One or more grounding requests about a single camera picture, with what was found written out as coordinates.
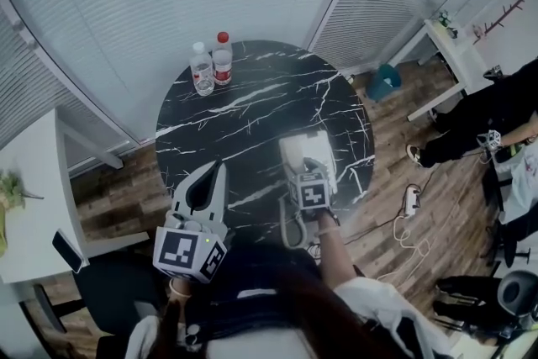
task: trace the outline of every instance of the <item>red branch decoration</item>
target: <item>red branch decoration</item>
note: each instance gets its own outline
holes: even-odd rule
[[[510,5],[508,9],[506,9],[503,6],[503,15],[500,16],[500,18],[495,21],[495,23],[491,23],[488,27],[487,23],[484,23],[484,35],[487,35],[489,32],[491,32],[493,29],[495,29],[497,26],[503,26],[503,20],[509,16],[510,13],[512,13],[515,9],[519,9],[523,11],[523,8],[520,6],[521,3],[523,3],[525,0],[517,0],[513,5]],[[474,44],[476,44],[482,37],[478,37],[477,40],[474,41]]]

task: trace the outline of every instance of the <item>power strip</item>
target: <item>power strip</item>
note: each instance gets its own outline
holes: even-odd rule
[[[420,188],[413,184],[409,184],[405,189],[404,209],[406,218],[413,217],[417,212],[417,208],[420,208],[419,194]]]

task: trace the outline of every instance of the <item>dark hair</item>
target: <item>dark hair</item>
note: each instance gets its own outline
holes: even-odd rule
[[[318,359],[349,357],[399,359],[407,357],[390,336],[368,329],[349,307],[328,287],[297,275],[283,274],[278,294],[289,310],[290,323],[306,337]],[[178,302],[170,302],[147,359],[205,358],[207,346],[198,353],[178,355]]]

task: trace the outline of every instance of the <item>red bottle cap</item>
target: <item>red bottle cap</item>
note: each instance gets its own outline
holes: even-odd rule
[[[217,41],[221,44],[225,44],[226,42],[228,42],[228,39],[229,36],[226,32],[219,32],[219,34],[217,34]]]

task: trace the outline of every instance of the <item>white bottle cap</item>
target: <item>white bottle cap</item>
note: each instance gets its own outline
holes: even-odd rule
[[[205,45],[203,42],[195,42],[193,44],[193,50],[196,54],[203,54],[205,52]]]

